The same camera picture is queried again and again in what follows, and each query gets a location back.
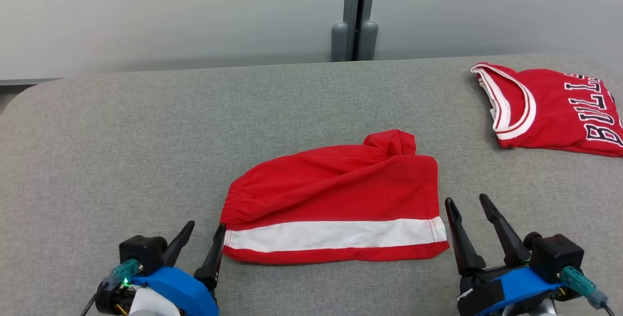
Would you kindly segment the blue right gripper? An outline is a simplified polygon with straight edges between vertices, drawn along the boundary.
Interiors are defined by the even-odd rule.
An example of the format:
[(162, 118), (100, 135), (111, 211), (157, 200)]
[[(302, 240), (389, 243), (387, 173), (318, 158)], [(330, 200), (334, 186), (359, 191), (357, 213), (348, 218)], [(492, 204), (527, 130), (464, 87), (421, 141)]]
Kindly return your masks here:
[(486, 262), (476, 253), (462, 225), (460, 210), (452, 198), (445, 209), (452, 236), (458, 273), (460, 316), (521, 316), (556, 314), (556, 303), (568, 299), (568, 288), (561, 282), (547, 283), (528, 266), (531, 252), (487, 194), (479, 200), (487, 220), (495, 228), (505, 254), (504, 263), (485, 269)]

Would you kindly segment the grey wall base rail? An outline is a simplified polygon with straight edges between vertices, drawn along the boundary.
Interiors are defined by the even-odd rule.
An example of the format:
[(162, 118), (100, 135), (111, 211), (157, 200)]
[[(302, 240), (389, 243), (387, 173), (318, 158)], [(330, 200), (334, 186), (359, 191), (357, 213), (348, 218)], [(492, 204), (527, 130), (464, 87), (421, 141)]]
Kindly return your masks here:
[(61, 78), (34, 78), (34, 79), (0, 79), (0, 87), (20, 86), (20, 85), (38, 85), (49, 81), (55, 81)]

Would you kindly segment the grey upholstered sofa surface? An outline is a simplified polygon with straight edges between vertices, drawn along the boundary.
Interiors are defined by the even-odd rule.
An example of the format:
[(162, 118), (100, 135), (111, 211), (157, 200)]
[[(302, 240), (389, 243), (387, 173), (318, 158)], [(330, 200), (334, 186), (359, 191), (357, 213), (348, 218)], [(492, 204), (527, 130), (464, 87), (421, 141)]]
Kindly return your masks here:
[(46, 82), (0, 113), (0, 316), (79, 316), (141, 234), (196, 226), (178, 267), (211, 245), (229, 185), (258, 163), (359, 144), (394, 128), (439, 164), (488, 266), (503, 250), (478, 200), (523, 238), (561, 233), (623, 316), (623, 159), (502, 150), (470, 74), (489, 62), (601, 79), (623, 113), (623, 78), (560, 54), (477, 56), (100, 74)]

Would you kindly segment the red shorts with white stripe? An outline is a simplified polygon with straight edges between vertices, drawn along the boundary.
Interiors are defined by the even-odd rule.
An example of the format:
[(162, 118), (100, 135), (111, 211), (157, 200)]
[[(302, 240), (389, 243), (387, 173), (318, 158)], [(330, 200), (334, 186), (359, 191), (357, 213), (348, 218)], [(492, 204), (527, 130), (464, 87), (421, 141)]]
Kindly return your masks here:
[(434, 258), (449, 249), (438, 176), (401, 130), (265, 161), (231, 183), (224, 254), (269, 265)]

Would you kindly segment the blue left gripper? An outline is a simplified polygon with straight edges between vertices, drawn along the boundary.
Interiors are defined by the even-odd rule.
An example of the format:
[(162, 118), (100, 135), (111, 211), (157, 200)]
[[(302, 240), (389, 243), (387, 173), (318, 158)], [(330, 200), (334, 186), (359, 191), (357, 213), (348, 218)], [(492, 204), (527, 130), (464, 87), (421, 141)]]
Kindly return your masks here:
[(173, 267), (193, 233), (195, 221), (188, 221), (163, 252), (164, 267), (147, 276), (134, 276), (136, 290), (130, 312), (149, 310), (157, 316), (220, 316), (209, 291), (215, 291), (220, 277), (226, 225), (220, 223), (204, 263), (191, 276)]

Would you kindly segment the red Bulls basketball jersey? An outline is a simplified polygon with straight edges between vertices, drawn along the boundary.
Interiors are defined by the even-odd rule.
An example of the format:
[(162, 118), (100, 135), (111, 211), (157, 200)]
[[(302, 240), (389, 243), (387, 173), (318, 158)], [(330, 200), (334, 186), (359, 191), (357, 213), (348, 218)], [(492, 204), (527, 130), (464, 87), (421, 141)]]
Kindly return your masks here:
[(470, 68), (490, 101), (502, 148), (543, 148), (623, 158), (623, 124), (603, 81), (537, 68)]

